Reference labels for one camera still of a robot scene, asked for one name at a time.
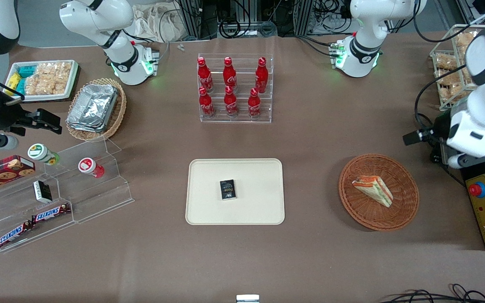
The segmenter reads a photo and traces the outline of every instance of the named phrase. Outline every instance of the clear acrylic bottle rack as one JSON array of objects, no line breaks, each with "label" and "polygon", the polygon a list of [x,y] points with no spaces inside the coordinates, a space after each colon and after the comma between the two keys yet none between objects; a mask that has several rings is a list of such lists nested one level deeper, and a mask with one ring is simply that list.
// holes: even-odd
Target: clear acrylic bottle rack
[{"label": "clear acrylic bottle rack", "polygon": [[[204,123],[271,123],[273,119],[273,71],[274,60],[272,54],[212,54],[200,53],[198,57],[205,58],[207,66],[212,73],[213,91],[209,92],[212,98],[216,115],[212,118],[203,116],[203,112],[198,102],[200,94],[196,90],[197,99],[196,104],[200,112],[200,120]],[[231,57],[233,60],[233,67],[237,71],[237,108],[239,115],[237,117],[228,117],[226,106],[224,104],[225,85],[224,85],[224,58]],[[265,57],[267,59],[267,69],[269,71],[269,78],[267,81],[267,89],[263,94],[259,94],[261,98],[261,115],[256,120],[251,120],[248,115],[248,98],[250,97],[250,90],[256,86],[256,69],[258,68],[258,59]],[[200,88],[200,78],[196,76],[198,81],[198,88]]]},{"label": "clear acrylic bottle rack", "polygon": [[[56,231],[80,224],[103,215],[108,211],[134,201],[127,180],[119,174],[114,156],[121,149],[104,137],[86,141],[58,152],[60,162],[38,169],[42,174],[0,190],[0,237],[21,223],[31,220],[32,215],[42,213],[69,203],[71,213],[63,213],[41,221],[10,243],[0,248],[0,253],[14,250],[22,245],[39,240]],[[79,161],[93,158],[104,167],[104,175],[94,178],[77,169]],[[52,203],[45,204],[35,199],[33,182],[41,180],[50,186]]]}]

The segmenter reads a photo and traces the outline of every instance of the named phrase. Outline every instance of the wicker basket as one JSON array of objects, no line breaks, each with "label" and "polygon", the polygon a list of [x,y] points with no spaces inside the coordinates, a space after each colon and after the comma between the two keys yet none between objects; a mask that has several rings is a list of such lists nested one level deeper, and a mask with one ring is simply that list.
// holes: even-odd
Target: wicker basket
[{"label": "wicker basket", "polygon": [[[110,138],[115,134],[119,126],[121,125],[121,122],[123,122],[123,116],[125,115],[125,110],[127,109],[127,96],[125,96],[125,92],[123,91],[123,88],[117,81],[112,80],[112,79],[96,79],[88,84],[100,84],[100,85],[112,85],[115,88],[117,88],[117,99],[115,100],[115,106],[112,111],[112,115],[109,117],[108,121],[108,127],[103,133],[93,133],[93,132],[85,132],[84,130],[77,130],[74,128],[71,128],[69,124],[67,123],[67,129],[69,129],[69,132],[74,138],[80,139],[80,140],[92,140],[94,138],[104,136],[106,138]],[[80,90],[75,94],[75,97],[72,100],[71,106],[69,108],[69,113],[71,112],[72,108],[74,107],[76,103],[77,96],[81,93],[81,91],[85,88],[85,85],[80,88]]]},{"label": "wicker basket", "polygon": [[[352,182],[360,175],[377,175],[392,192],[391,207],[385,207],[356,189]],[[360,224],[379,231],[408,225],[418,210],[418,188],[413,177],[396,160],[384,155],[360,155],[344,167],[338,183],[345,209]]]}]

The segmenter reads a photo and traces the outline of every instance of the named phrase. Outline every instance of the small black box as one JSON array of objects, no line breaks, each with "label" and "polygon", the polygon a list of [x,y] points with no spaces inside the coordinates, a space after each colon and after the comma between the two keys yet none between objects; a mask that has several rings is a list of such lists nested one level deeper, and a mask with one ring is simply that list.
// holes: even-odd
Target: small black box
[{"label": "small black box", "polygon": [[220,181],[220,191],[222,193],[222,200],[235,199],[235,183],[233,180]]},{"label": "small black box", "polygon": [[50,186],[42,181],[33,182],[33,188],[35,189],[35,198],[42,203],[52,203],[52,192]]}]

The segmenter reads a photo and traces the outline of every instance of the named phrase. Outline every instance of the red coca-cola bottle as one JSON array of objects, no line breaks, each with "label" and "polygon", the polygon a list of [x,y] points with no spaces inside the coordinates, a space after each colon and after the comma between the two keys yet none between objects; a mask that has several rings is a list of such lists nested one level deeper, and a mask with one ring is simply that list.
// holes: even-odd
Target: red coca-cola bottle
[{"label": "red coca-cola bottle", "polygon": [[211,70],[208,69],[205,63],[205,58],[198,58],[198,77],[200,77],[200,83],[208,92],[212,91],[212,75]]},{"label": "red coca-cola bottle", "polygon": [[224,103],[226,104],[227,116],[234,118],[239,115],[237,109],[237,97],[233,94],[233,86],[226,86],[226,95],[224,96]]},{"label": "red coca-cola bottle", "polygon": [[215,111],[212,105],[211,96],[207,94],[207,89],[200,87],[200,107],[202,108],[203,116],[207,119],[214,117]]},{"label": "red coca-cola bottle", "polygon": [[248,98],[248,114],[250,119],[257,120],[261,115],[261,99],[258,96],[258,90],[252,88],[250,90],[250,98]]},{"label": "red coca-cola bottle", "polygon": [[261,57],[258,60],[258,69],[256,69],[256,88],[258,89],[258,93],[263,94],[265,92],[268,79],[267,60],[265,57]]},{"label": "red coca-cola bottle", "polygon": [[237,92],[237,72],[232,66],[231,57],[224,58],[224,84],[231,86]]}]

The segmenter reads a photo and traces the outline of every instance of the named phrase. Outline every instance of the brown table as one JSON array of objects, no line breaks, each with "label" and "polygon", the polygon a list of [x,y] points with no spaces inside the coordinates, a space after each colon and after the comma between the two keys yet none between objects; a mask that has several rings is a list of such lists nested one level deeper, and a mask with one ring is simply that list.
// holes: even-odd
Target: brown table
[{"label": "brown table", "polygon": [[[415,129],[414,98],[432,78],[432,44],[390,35],[379,64],[362,79],[333,71],[326,56],[294,38],[184,46],[185,52],[171,48],[157,77],[125,86],[127,112],[112,139],[123,149],[121,174],[136,202],[0,254],[0,301],[211,303],[258,293],[262,302],[361,303],[413,288],[448,295],[452,282],[485,293],[485,251],[464,189],[429,163],[426,145],[402,143]],[[274,53],[273,123],[200,123],[199,52]],[[11,62],[67,58],[82,67],[79,86],[114,77],[98,47],[11,54]],[[435,116],[435,104],[432,87],[421,111]],[[24,107],[44,107],[64,120],[68,106]],[[66,130],[27,130],[16,153],[37,141],[54,150],[79,143]],[[342,207],[339,173],[363,153],[389,155],[414,176],[420,208],[406,228],[372,232]],[[0,159],[6,155],[0,151]],[[223,157],[282,161],[281,225],[185,222],[189,163]]]}]

